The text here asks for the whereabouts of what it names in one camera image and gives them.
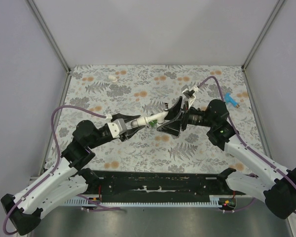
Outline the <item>white chrome faucet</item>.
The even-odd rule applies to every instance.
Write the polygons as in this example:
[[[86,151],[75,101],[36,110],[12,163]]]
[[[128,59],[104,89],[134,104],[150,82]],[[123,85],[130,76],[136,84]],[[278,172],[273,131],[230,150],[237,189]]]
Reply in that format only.
[[[157,121],[157,124],[163,124],[165,121],[165,117],[169,113],[169,107],[168,103],[164,103],[163,111],[160,113],[157,113],[155,115],[151,115],[146,119],[146,124],[149,124],[150,122]]]

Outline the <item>white pipe elbow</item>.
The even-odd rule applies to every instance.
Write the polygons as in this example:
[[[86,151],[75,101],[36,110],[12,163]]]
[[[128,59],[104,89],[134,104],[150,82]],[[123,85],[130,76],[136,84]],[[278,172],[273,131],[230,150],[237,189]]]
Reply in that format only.
[[[115,77],[115,76],[113,76],[113,75],[109,75],[109,76],[108,76],[108,79],[109,79],[110,81],[112,81],[112,82],[117,82],[117,81],[118,81],[117,77]]]

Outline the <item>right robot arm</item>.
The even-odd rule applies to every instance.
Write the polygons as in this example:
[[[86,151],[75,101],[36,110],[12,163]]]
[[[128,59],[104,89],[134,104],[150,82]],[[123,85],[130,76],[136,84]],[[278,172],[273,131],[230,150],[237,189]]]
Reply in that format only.
[[[228,117],[222,100],[212,100],[203,111],[189,106],[180,97],[173,107],[166,107],[158,116],[157,130],[179,136],[188,125],[208,127],[209,141],[255,174],[250,177],[228,168],[216,182],[217,191],[224,195],[232,190],[245,193],[264,202],[278,218],[287,219],[296,212],[296,168],[289,170],[252,148],[240,137],[233,123],[228,122]]]

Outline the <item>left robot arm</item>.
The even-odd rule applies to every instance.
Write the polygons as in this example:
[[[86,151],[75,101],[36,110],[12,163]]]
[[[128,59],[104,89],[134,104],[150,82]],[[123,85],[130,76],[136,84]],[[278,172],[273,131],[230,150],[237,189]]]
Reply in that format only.
[[[90,120],[78,123],[73,139],[58,152],[55,163],[34,182],[15,195],[5,194],[1,198],[6,212],[4,224],[11,221],[15,233],[24,236],[33,231],[41,220],[66,200],[87,192],[95,193],[99,188],[98,177],[86,168],[95,157],[93,148],[115,139],[125,141],[146,125],[141,116],[116,114],[110,122],[97,128]]]

